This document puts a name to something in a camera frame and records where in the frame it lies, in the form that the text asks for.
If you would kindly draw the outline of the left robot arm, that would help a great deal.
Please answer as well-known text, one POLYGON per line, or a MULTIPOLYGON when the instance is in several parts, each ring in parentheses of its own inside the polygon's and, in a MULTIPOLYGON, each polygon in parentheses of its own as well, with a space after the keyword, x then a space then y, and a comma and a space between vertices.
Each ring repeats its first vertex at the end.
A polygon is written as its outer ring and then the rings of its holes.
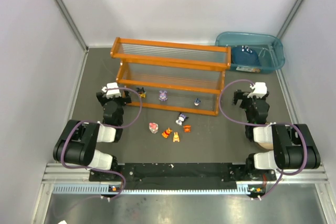
POLYGON ((97 143, 116 143, 120 140, 123 128, 123 107, 131 103, 129 91, 116 97, 96 93, 96 97, 103 108, 102 123, 81 123, 69 120, 60 135, 54 149, 53 158, 61 161, 64 154, 66 165, 78 165, 100 170, 117 170, 118 161, 113 155, 96 149, 97 143))

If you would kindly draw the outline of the orange rabbit toy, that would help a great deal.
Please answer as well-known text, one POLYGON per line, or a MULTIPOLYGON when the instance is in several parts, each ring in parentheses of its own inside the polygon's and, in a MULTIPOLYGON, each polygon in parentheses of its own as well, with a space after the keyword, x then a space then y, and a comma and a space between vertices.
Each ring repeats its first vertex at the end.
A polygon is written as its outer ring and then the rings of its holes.
POLYGON ((174 132, 174 135, 173 135, 173 142, 179 142, 179 141, 180 141, 180 137, 179 137, 178 132, 174 132))

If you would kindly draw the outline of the orange striped tiger toy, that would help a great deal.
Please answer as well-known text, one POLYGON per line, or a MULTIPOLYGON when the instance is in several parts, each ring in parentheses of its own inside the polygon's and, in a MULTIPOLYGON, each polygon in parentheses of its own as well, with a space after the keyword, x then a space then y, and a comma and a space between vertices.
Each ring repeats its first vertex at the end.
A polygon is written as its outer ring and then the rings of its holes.
POLYGON ((185 125, 183 126, 184 132, 190 132, 191 131, 191 126, 190 125, 185 125))

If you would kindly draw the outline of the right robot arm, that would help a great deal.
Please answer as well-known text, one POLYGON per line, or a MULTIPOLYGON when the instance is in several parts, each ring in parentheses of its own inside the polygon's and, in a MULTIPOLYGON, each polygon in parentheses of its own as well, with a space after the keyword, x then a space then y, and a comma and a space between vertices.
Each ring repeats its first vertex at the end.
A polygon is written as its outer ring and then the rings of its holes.
POLYGON ((306 145, 302 145, 299 132, 293 126, 279 123, 267 123, 270 105, 266 102, 268 92, 261 98, 251 96, 249 92, 236 90, 233 104, 241 100, 240 108, 244 109, 247 123, 245 135, 251 141, 267 149, 264 153, 250 154, 246 165, 250 170, 299 169, 307 151, 305 169, 317 169, 321 157, 306 124, 296 124, 306 145))

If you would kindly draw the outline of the black white Kuromi toy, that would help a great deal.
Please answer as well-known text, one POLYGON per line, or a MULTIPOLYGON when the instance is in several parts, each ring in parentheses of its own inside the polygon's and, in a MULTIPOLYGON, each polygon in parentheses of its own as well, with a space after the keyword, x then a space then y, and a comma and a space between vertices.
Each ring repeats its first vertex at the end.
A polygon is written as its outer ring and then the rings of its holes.
POLYGON ((188 116, 186 116, 184 113, 180 112, 179 115, 178 115, 178 118, 175 121, 175 123, 179 126, 182 126, 187 119, 188 119, 188 116))

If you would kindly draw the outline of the pink heart flower toy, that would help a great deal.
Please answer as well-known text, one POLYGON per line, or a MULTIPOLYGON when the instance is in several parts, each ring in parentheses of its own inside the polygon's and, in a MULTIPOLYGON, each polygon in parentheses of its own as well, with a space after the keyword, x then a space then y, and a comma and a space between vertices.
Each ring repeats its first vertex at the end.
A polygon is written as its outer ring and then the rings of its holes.
POLYGON ((151 133, 156 134, 159 130, 159 125, 151 122, 151 123, 149 123, 149 130, 150 130, 151 133))

